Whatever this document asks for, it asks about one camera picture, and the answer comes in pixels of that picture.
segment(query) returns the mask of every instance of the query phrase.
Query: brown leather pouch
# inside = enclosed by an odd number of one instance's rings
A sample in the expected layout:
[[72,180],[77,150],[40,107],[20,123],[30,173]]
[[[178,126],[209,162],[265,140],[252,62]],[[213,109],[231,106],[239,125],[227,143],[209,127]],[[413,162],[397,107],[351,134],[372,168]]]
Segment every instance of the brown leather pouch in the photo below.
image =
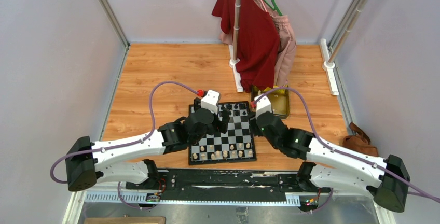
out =
[[355,132],[355,135],[349,135],[343,138],[342,146],[344,148],[357,151],[359,153],[378,157],[379,153],[376,146],[371,145],[371,140],[361,128],[353,122],[349,125],[350,129]]

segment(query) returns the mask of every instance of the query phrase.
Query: metal frame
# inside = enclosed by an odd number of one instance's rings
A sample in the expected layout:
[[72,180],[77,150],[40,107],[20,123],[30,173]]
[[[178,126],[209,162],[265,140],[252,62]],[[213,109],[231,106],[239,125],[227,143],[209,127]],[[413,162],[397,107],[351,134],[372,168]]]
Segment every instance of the metal frame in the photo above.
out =
[[[124,58],[122,60],[122,64],[120,65],[120,69],[119,69],[117,78],[115,80],[112,99],[109,103],[108,111],[107,111],[107,114],[106,114],[106,117],[105,117],[104,123],[103,123],[103,128],[100,133],[100,139],[101,139],[103,132],[105,130],[106,124],[107,124],[107,120],[108,120],[108,117],[110,114],[110,110],[111,110],[114,98],[115,98],[116,90],[119,85],[119,80],[120,80],[126,59],[127,59],[130,43],[127,40],[127,37],[125,36],[125,34],[122,30],[122,27],[120,26],[119,22],[117,21],[117,18],[115,16],[110,4],[108,3],[108,0],[99,0],[99,2],[101,3],[101,6],[103,7],[105,13],[107,14],[108,19],[110,20],[113,28],[115,29],[115,32],[118,35],[121,43],[124,45],[124,47],[126,49]],[[350,23],[351,23],[351,27],[352,27],[354,25],[354,23],[356,22],[357,18],[359,17],[359,14],[362,11],[363,7],[365,6],[366,2],[367,2],[367,0],[353,0],[351,5],[347,9],[347,12],[345,13],[337,30],[335,31],[335,34],[333,35],[332,39],[330,40],[330,42],[328,44],[328,49],[329,49],[329,51],[332,55],[332,58],[333,58],[331,61],[334,60],[334,57],[336,57],[340,47],[343,45],[345,39],[347,38],[347,35],[349,34],[349,32],[351,30],[351,28],[349,27]],[[239,10],[240,3],[238,3],[238,4],[236,3],[236,8],[237,7]],[[238,14],[236,16],[235,23],[237,24],[237,27],[234,28],[234,36],[235,36],[234,40],[237,40],[236,35],[238,34]],[[235,59],[237,57],[236,52],[237,52],[236,49],[234,49],[233,57]],[[338,88],[340,89],[340,94],[338,95],[339,104],[341,107],[341,111],[342,111],[342,114],[344,117],[345,124],[346,124],[346,126],[348,126],[348,124],[352,121],[350,106],[347,101],[347,97],[346,97],[345,91],[343,89],[342,83],[340,81],[337,67],[334,69],[334,71],[335,71],[336,82],[337,82]],[[347,132],[349,134],[352,133],[351,130],[349,130],[349,129],[347,129]],[[113,191],[116,188],[116,185],[108,185],[106,183],[103,183],[102,185],[100,185],[99,188],[101,190]],[[87,195],[86,191],[72,193],[62,223],[64,223],[64,224],[77,224],[78,223],[86,195]],[[338,196],[338,195],[356,196],[357,194],[353,194],[350,192],[343,192],[343,191],[340,191],[340,192],[335,191],[334,195],[335,196]],[[383,223],[395,224],[396,223],[392,212],[390,212],[380,206],[377,206],[376,204],[375,204],[375,209],[376,209],[376,214],[377,214],[377,217],[378,217],[380,224],[383,224]]]

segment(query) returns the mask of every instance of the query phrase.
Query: red shirt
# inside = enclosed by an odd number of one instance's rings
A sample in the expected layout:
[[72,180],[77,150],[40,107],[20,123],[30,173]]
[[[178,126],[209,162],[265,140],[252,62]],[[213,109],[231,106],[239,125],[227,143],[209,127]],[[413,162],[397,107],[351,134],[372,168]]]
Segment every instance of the red shirt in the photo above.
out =
[[[217,0],[212,15],[221,17],[220,27],[225,34],[233,32],[235,0]],[[253,0],[241,0],[237,40],[237,72],[241,85],[250,92],[252,85],[260,90],[273,88],[275,63],[280,36],[269,13]]]

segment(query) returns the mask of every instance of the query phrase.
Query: wood grain surface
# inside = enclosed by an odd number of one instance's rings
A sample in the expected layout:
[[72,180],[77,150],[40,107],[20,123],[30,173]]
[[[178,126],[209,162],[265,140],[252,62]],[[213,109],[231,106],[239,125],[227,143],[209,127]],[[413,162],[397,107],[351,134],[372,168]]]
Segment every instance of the wood grain surface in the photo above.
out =
[[[112,105],[103,140],[114,140],[150,131],[148,97],[161,81],[175,80],[195,90],[214,90],[221,102],[249,101],[248,93],[237,93],[229,49],[224,44],[132,44]],[[289,76],[290,86],[298,90],[310,108],[320,136],[339,144],[347,135],[338,99],[330,95],[325,71],[321,68],[319,45],[298,45]],[[159,87],[153,98],[156,128],[188,115],[195,95],[176,85]],[[291,93],[289,127],[311,131],[301,100]],[[302,161],[273,149],[263,137],[255,139],[257,161],[188,165],[188,150],[153,159],[157,167],[210,168],[238,170],[298,170]]]

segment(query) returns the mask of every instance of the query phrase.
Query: wooden board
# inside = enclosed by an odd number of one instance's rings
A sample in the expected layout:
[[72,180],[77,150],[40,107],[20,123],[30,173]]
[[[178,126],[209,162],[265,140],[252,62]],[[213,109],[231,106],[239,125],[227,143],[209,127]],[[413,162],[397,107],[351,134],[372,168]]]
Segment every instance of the wooden board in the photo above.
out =
[[84,224],[165,224],[165,217],[87,218]]
[[[222,102],[249,101],[248,93],[237,93],[230,56],[224,44],[132,44],[112,105],[103,140],[114,140],[150,131],[151,118],[148,96],[151,89],[164,80],[175,80],[195,90],[215,90]],[[321,68],[319,45],[298,45],[295,62],[289,76],[292,88],[305,98],[320,136],[339,144],[347,135],[338,99],[330,95],[325,71]],[[163,85],[154,95],[153,109],[156,128],[188,115],[188,104],[194,99],[176,85]],[[301,100],[291,94],[290,116],[284,122],[289,127],[311,131]],[[273,149],[263,137],[255,139],[257,161],[188,165],[188,151],[153,159],[158,167],[211,168],[238,170],[298,170],[302,161],[291,159]]]

